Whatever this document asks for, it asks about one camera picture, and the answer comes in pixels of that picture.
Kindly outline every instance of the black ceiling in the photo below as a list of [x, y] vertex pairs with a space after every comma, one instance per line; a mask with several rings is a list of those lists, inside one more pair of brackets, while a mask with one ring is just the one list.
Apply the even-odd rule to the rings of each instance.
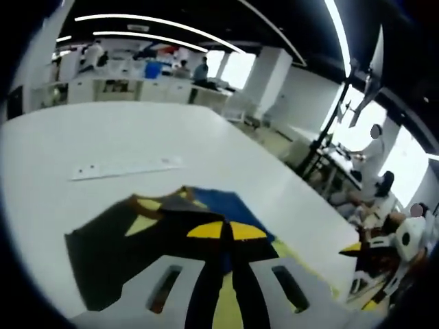
[[[344, 77], [342, 53], [331, 16], [324, 0], [247, 0], [277, 26], [307, 63], [307, 69], [336, 82]], [[385, 37], [385, 85], [397, 94], [439, 139], [437, 117], [439, 99], [438, 23], [428, 0], [335, 0], [351, 57], [363, 70], [370, 62], [383, 23]], [[182, 23], [227, 41], [251, 41], [286, 49], [300, 62], [287, 43], [241, 0], [185, 0], [180, 3], [139, 0], [76, 0], [60, 36], [72, 35], [67, 42], [90, 40], [95, 31], [126, 32], [127, 24], [147, 25], [149, 34], [200, 44], [208, 38], [183, 29], [129, 19], [96, 19], [75, 22], [91, 14], [135, 14]], [[223, 46], [214, 46], [226, 51]], [[241, 47], [258, 52], [258, 47]], [[357, 80], [356, 87], [364, 82]], [[381, 103], [392, 102], [380, 98]], [[431, 143], [424, 147], [432, 149]]]

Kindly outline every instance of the floor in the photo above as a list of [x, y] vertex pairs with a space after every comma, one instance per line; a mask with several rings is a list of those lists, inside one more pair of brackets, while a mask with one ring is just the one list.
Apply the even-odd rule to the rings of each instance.
[[[267, 151], [269, 151], [277, 158], [280, 158], [283, 154], [285, 154], [285, 152], [288, 152], [289, 144], [291, 143], [291, 141], [279, 134], [278, 132], [275, 132], [274, 130], [262, 127], [254, 132], [247, 125], [240, 125], [239, 129], [242, 130], [244, 134], [249, 136], [251, 139], [256, 141], [258, 144], [266, 148]], [[346, 307], [352, 310], [360, 309], [375, 293], [378, 292], [378, 290], [382, 286], [383, 284], [379, 284], [362, 296], [349, 300], [346, 303]], [[388, 312], [388, 303], [388, 299], [385, 299], [384, 301], [382, 301], [382, 303], [378, 305], [376, 311], [381, 313], [382, 315], [386, 315]]]

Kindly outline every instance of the window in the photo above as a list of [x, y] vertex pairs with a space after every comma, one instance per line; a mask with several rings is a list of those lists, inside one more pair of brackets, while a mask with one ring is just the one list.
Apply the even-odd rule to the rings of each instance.
[[232, 87], [243, 89], [252, 70], [256, 55], [253, 53], [231, 53], [221, 80]]
[[224, 52], [220, 50], [210, 50], [207, 55], [207, 64], [209, 66], [208, 77], [217, 77], [218, 69], [220, 68]]
[[428, 157], [418, 141], [401, 127], [395, 145], [379, 173], [395, 174], [392, 192], [402, 207], [406, 207], [422, 182], [428, 167]]
[[374, 124], [382, 125], [385, 121], [387, 111], [371, 101], [361, 112], [355, 127], [349, 128], [352, 118], [354, 117], [354, 110], [361, 103], [364, 94], [352, 86], [349, 86], [348, 92], [344, 99], [341, 109], [342, 121], [334, 121], [329, 132], [333, 132], [333, 143], [340, 143], [353, 151], [359, 151], [369, 145], [372, 138], [370, 137], [370, 129]]

